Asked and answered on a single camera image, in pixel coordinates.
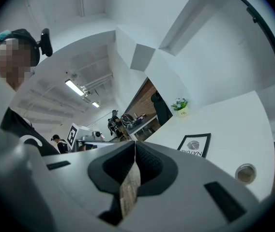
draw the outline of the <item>brick wall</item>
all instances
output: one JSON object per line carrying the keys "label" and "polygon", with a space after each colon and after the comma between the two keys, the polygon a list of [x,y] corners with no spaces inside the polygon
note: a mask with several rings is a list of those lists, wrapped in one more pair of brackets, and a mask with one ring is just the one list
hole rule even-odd
{"label": "brick wall", "polygon": [[134,117],[134,113],[137,115],[142,114],[155,114],[156,110],[153,107],[151,96],[156,92],[156,88],[150,80],[141,88],[140,92],[134,98],[130,106],[127,108],[126,113]]}

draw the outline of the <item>fluorescent light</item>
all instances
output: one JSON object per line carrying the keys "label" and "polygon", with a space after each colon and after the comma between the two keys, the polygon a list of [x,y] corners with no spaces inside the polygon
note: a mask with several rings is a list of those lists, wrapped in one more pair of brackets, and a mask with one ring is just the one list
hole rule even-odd
{"label": "fluorescent light", "polygon": [[78,95],[82,96],[84,93],[71,80],[65,81],[65,84],[74,90]]}
{"label": "fluorescent light", "polygon": [[99,105],[95,102],[92,103],[95,107],[99,107]]}

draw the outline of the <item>desk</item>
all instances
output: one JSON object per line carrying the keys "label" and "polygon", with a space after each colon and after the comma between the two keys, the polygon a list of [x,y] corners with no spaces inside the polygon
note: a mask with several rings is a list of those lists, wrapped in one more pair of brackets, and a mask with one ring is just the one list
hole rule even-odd
{"label": "desk", "polygon": [[138,139],[135,136],[135,133],[137,133],[140,129],[142,129],[144,126],[146,126],[147,124],[149,124],[155,118],[158,119],[158,116],[154,115],[154,114],[147,115],[145,118],[142,119],[142,122],[139,125],[135,126],[131,130],[126,129],[127,133],[131,137],[131,139],[134,140],[134,141],[137,141]]}
{"label": "desk", "polygon": [[233,177],[242,164],[254,165],[257,176],[247,187],[259,201],[271,194],[275,149],[267,114],[255,91],[204,106],[184,118],[173,116],[146,142],[177,149],[185,135],[203,133],[212,134],[207,160]]}

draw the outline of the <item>potted plant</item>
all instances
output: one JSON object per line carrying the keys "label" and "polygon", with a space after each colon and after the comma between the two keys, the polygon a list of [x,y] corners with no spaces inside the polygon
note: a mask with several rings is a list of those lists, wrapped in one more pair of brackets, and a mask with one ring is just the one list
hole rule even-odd
{"label": "potted plant", "polygon": [[185,117],[189,114],[188,101],[185,98],[177,98],[176,102],[171,106],[177,112],[179,117]]}

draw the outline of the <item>plant pot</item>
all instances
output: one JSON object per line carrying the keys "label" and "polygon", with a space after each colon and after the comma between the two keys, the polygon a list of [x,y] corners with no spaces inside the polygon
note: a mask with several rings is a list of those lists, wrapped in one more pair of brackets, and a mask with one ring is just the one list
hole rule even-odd
{"label": "plant pot", "polygon": [[177,115],[178,115],[178,117],[180,117],[180,118],[189,115],[189,108],[188,108],[188,106],[184,107],[184,108],[181,109],[181,110],[178,110],[178,111],[177,111]]}

